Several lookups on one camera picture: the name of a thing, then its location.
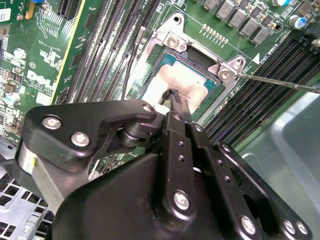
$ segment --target capacitor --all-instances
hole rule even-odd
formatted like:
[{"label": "capacitor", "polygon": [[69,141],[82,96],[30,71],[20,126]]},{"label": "capacitor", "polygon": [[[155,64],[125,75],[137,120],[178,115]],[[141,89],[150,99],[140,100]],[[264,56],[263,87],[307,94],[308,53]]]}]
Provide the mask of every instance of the capacitor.
[{"label": "capacitor", "polygon": [[20,96],[18,93],[13,92],[13,93],[9,93],[5,96],[5,98],[3,99],[3,102],[9,106],[12,106],[14,104],[16,104],[17,102],[19,102],[20,100]]},{"label": "capacitor", "polygon": [[298,15],[292,15],[289,18],[289,25],[295,29],[302,29],[307,24],[307,20],[304,17]]},{"label": "capacitor", "polygon": [[272,0],[274,6],[287,6],[291,0]]}]

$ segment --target white sticker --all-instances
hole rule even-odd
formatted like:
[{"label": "white sticker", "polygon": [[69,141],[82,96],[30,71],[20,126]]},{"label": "white sticker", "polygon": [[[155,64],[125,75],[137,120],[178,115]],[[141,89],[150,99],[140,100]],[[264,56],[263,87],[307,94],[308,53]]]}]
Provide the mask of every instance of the white sticker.
[{"label": "white sticker", "polygon": [[37,104],[42,104],[44,106],[48,106],[48,105],[50,105],[51,97],[43,94],[42,92],[38,92],[38,95],[36,96],[35,102]]},{"label": "white sticker", "polygon": [[11,8],[0,9],[0,22],[10,20]]},{"label": "white sticker", "polygon": [[21,93],[21,94],[25,94],[25,91],[26,91],[26,87],[25,87],[25,86],[20,85],[19,93]]}]

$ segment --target surface mount component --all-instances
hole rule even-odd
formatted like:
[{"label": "surface mount component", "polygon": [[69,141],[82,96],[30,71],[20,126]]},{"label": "surface mount component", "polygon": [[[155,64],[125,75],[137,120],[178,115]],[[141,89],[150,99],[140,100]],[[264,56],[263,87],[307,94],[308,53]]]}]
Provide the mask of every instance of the surface mount component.
[{"label": "surface mount component", "polygon": [[242,24],[242,22],[245,20],[246,16],[247,16],[247,14],[246,14],[244,11],[238,9],[238,10],[235,12],[235,14],[233,15],[233,17],[231,18],[229,24],[230,24],[232,27],[234,27],[234,28],[237,29],[237,28],[240,27],[240,25]]},{"label": "surface mount component", "polygon": [[235,6],[230,1],[225,0],[218,12],[216,13],[216,16],[222,20],[226,20],[230,13],[233,11],[234,7]]}]

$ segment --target screw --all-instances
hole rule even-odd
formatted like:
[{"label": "screw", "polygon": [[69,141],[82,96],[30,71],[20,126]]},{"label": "screw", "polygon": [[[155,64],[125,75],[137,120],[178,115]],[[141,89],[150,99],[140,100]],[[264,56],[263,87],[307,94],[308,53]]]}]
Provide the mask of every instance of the screw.
[{"label": "screw", "polygon": [[174,193],[173,199],[174,199],[174,203],[181,210],[187,210],[190,207],[190,202],[188,197],[180,191],[176,191]]},{"label": "screw", "polygon": [[298,226],[298,229],[300,230],[300,232],[302,232],[305,235],[308,234],[308,230],[306,229],[306,227],[301,222],[297,221],[296,225]]},{"label": "screw", "polygon": [[45,117],[42,120],[43,126],[45,126],[47,129],[56,130],[61,127],[62,123],[58,118],[55,118],[53,116]]},{"label": "screw", "polygon": [[199,131],[199,132],[202,132],[202,128],[201,128],[200,126],[198,126],[198,125],[195,125],[195,129],[196,129],[197,131]]},{"label": "screw", "polygon": [[230,152],[230,151],[231,151],[230,148],[229,148],[227,145],[225,145],[225,144],[222,144],[222,147],[223,147],[223,149],[226,150],[227,152]]},{"label": "screw", "polygon": [[167,40],[168,47],[173,49],[177,48],[179,46],[179,43],[179,40],[174,36],[169,37]]},{"label": "screw", "polygon": [[223,79],[227,79],[229,77],[229,73],[225,72],[222,74]]},{"label": "screw", "polygon": [[255,234],[256,233],[256,227],[253,224],[253,222],[247,217],[247,216],[242,216],[241,217],[241,223],[242,226],[244,227],[244,230],[248,233],[248,234]]},{"label": "screw", "polygon": [[150,106],[148,106],[148,105],[143,105],[143,109],[144,110],[146,110],[147,112],[149,112],[149,113],[151,113],[152,112],[152,109],[151,109],[151,107]]},{"label": "screw", "polygon": [[178,120],[178,121],[181,120],[181,117],[180,117],[178,114],[173,114],[173,117],[174,117],[176,120]]},{"label": "screw", "polygon": [[240,66],[242,66],[244,64],[244,61],[242,60],[242,59],[238,59],[236,62],[235,62],[235,65],[237,66],[237,67],[240,67]]},{"label": "screw", "polygon": [[89,137],[83,132],[76,132],[71,136],[71,142],[78,147],[86,147],[89,145]]},{"label": "screw", "polygon": [[284,226],[285,226],[285,229],[291,233],[292,235],[296,233],[296,230],[294,228],[294,226],[292,225],[291,222],[289,222],[288,220],[284,220],[283,222]]}]

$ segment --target wire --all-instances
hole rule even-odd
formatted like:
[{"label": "wire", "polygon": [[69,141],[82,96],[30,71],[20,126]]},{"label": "wire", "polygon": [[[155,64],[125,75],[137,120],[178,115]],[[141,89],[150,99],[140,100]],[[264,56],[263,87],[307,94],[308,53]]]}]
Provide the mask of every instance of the wire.
[{"label": "wire", "polygon": [[126,72],[125,72],[125,77],[124,77],[124,81],[123,81],[123,88],[122,88],[122,94],[121,94],[121,100],[124,100],[126,97],[126,91],[127,91],[127,85],[128,85],[128,81],[129,81],[129,77],[130,77],[130,72],[131,72],[131,68],[132,65],[134,63],[134,60],[136,58],[137,55],[137,51],[138,51],[138,46],[139,43],[145,33],[146,28],[144,26],[140,27],[139,33],[136,36],[135,42],[134,42],[134,46],[132,49],[132,53],[128,62],[128,65],[126,67]]},{"label": "wire", "polygon": [[276,85],[284,86],[291,89],[301,90],[304,92],[320,94],[320,88],[317,88],[317,87],[299,85],[292,82],[280,81],[280,80],[275,80],[275,79],[266,78],[266,77],[251,76],[243,73],[237,73],[237,75],[241,78],[247,78],[247,79],[269,83],[269,84],[276,84]]}]

